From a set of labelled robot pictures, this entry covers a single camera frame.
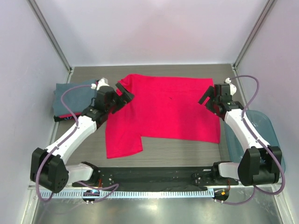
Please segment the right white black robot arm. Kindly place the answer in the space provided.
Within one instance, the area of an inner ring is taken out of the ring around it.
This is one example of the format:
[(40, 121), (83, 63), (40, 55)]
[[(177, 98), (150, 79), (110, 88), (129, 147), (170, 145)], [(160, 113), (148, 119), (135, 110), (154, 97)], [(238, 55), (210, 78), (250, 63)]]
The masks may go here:
[(231, 178), (239, 180), (244, 186), (255, 186), (283, 181), (280, 147), (272, 146), (255, 129), (243, 105), (233, 100), (235, 90), (232, 84), (215, 84), (209, 86), (199, 100), (199, 104), (232, 129), (244, 151), (239, 163), (214, 163), (214, 170), (210, 174), (212, 182), (219, 185)]

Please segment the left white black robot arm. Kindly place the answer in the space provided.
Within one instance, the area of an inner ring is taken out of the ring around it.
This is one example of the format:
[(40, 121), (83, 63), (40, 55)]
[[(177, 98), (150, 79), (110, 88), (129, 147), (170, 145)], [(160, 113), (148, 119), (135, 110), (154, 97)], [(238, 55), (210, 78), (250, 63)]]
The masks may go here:
[(88, 162), (71, 166), (66, 163), (81, 143), (107, 121), (109, 114), (122, 109), (134, 99), (134, 95), (121, 83), (116, 84), (120, 91), (118, 94), (105, 78), (90, 87), (96, 91), (96, 96), (75, 118), (74, 125), (45, 149), (38, 147), (33, 151), (29, 177), (37, 187), (59, 193), (68, 184), (79, 182), (95, 186), (99, 182), (97, 166)]

